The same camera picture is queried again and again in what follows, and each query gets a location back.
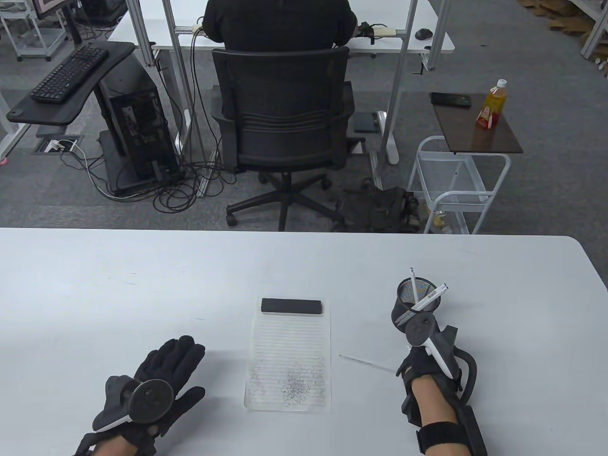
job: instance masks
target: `mesh pen holder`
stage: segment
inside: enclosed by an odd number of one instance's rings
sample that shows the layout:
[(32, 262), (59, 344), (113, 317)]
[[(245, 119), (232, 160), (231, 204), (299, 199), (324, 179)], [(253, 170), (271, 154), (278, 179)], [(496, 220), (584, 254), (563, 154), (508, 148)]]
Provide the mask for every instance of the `mesh pen holder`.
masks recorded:
[[(416, 277), (418, 301), (427, 297), (435, 288), (437, 287), (430, 280), (426, 280), (422, 277)], [(433, 312), (439, 307), (440, 303), (441, 296), (430, 302), (424, 309), (419, 311), (412, 309), (415, 304), (412, 279), (407, 278), (397, 287), (397, 299), (395, 300), (395, 307), (393, 307), (390, 318), (395, 325), (395, 328), (400, 330), (402, 333), (405, 333), (407, 322), (414, 315), (419, 314), (420, 312)]]

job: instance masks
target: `black glove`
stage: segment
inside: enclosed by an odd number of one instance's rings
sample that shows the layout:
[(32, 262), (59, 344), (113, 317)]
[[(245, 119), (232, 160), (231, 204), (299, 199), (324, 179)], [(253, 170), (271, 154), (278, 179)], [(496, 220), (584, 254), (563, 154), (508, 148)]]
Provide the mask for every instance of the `black glove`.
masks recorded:
[(441, 367), (439, 367), (437, 361), (435, 361), (435, 358), (426, 353), (424, 347), (411, 348), (410, 353), (403, 360), (399, 369), (397, 369), (396, 376), (398, 377), (399, 375), (403, 378), (403, 384), (406, 387), (407, 394), (406, 400), (401, 406), (401, 411), (407, 415), (409, 422), (415, 426), (421, 426), (421, 418), (420, 408), (412, 393), (412, 381), (423, 375), (430, 375), (441, 390), (446, 401), (454, 409), (459, 408), (460, 400), (457, 396), (457, 391), (462, 391), (460, 386), (462, 371), (460, 370), (457, 379), (452, 380), (443, 373)]
[[(179, 340), (166, 341), (158, 350), (151, 351), (146, 360), (135, 372), (135, 379), (144, 382), (151, 379), (166, 381), (177, 396), (190, 379), (190, 376), (205, 356), (205, 347), (195, 344), (191, 336)], [(169, 428), (185, 412), (194, 407), (205, 396), (205, 388), (195, 386), (173, 402), (169, 411), (158, 421), (151, 424), (125, 423), (106, 432), (86, 434), (76, 455), (85, 454), (88, 449), (103, 440), (121, 435), (126, 441), (138, 448), (138, 456), (153, 456), (156, 453), (154, 440), (164, 436)]]

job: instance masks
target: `white pen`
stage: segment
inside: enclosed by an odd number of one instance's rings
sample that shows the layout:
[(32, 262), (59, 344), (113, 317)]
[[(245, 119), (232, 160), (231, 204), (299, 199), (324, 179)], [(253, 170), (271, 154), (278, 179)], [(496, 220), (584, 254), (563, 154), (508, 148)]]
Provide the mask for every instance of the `white pen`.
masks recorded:
[(414, 310), (423, 310), (427, 305), (432, 303), (435, 299), (439, 298), (442, 294), (447, 291), (447, 285), (442, 283), (440, 286), (431, 291), (427, 296), (423, 297), (418, 304), (414, 305), (412, 309)]
[(340, 356), (341, 358), (344, 358), (344, 359), (348, 359), (349, 361), (355, 361), (355, 362), (358, 362), (359, 364), (365, 364), (366, 366), (375, 367), (376, 369), (385, 370), (390, 373), (396, 372), (396, 369), (389, 369), (388, 367), (380, 366), (378, 364), (374, 364), (370, 361), (365, 361), (363, 359), (354, 358), (354, 357), (348, 356), (346, 354), (339, 353), (338, 356)]
[(416, 286), (416, 275), (414, 274), (414, 268), (410, 268), (410, 277), (412, 281), (412, 291), (414, 293), (414, 307), (416, 307), (418, 305), (418, 287)]
[[(442, 283), (440, 286), (438, 286), (433, 291), (431, 291), (427, 296), (423, 297), (418, 302), (418, 304), (413, 305), (412, 310), (415, 310), (415, 311), (424, 310), (424, 308), (426, 306), (431, 304), (435, 299), (439, 298), (439, 296), (444, 294), (446, 291), (447, 291), (447, 285), (445, 283)], [(399, 317), (396, 320), (395, 324), (397, 326), (401, 326), (403, 323), (408, 322), (414, 315), (415, 315), (414, 312), (412, 312), (411, 310), (408, 310), (401, 317)]]

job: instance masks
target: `beverage bottle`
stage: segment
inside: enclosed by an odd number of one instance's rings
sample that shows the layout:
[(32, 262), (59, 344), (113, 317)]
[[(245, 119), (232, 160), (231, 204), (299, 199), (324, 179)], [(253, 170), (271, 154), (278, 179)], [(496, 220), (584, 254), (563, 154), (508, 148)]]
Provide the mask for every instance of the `beverage bottle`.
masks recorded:
[(506, 101), (506, 79), (499, 79), (496, 87), (493, 87), (483, 104), (482, 110), (477, 116), (477, 125), (487, 130), (494, 128), (498, 123), (502, 107)]

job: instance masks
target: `person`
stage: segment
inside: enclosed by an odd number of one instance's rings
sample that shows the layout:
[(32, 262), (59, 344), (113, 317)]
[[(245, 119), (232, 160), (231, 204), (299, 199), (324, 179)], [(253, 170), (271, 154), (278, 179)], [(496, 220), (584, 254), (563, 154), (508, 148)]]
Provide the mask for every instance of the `person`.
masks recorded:
[[(135, 378), (139, 380), (164, 379), (171, 384), (177, 395), (190, 379), (204, 353), (205, 348), (195, 344), (190, 336), (182, 336), (179, 340), (169, 340), (160, 349), (150, 352), (137, 370)], [(422, 426), (432, 423), (458, 424), (454, 409), (435, 382), (434, 377), (442, 375), (439, 374), (440, 369), (436, 364), (423, 348), (413, 348), (402, 364), (407, 367), (401, 373), (406, 391), (411, 390), (415, 397), (420, 409)], [(433, 374), (422, 373), (425, 371), (433, 371)], [(194, 407), (204, 395), (205, 390), (202, 387), (193, 387), (173, 403), (167, 415), (163, 416), (159, 422), (121, 424), (112, 432), (113, 435), (97, 443), (94, 456), (153, 455), (155, 453), (154, 439), (159, 435), (165, 435), (171, 425)], [(84, 454), (83, 444), (79, 450), (80, 454)], [(426, 456), (471, 456), (471, 453), (464, 444), (442, 443), (429, 447)]]
[(209, 0), (202, 29), (228, 50), (296, 52), (344, 46), (358, 23), (348, 0)]
[[(442, 371), (437, 361), (429, 356), (424, 347), (412, 347), (397, 370), (401, 376), (406, 393), (413, 401), (408, 407), (408, 418), (411, 423), (421, 426), (433, 426), (448, 423), (456, 427), (458, 422), (454, 406), (459, 400), (456, 391), (460, 381), (449, 379)], [(467, 445), (463, 443), (440, 443), (429, 446), (426, 456), (471, 456)]]

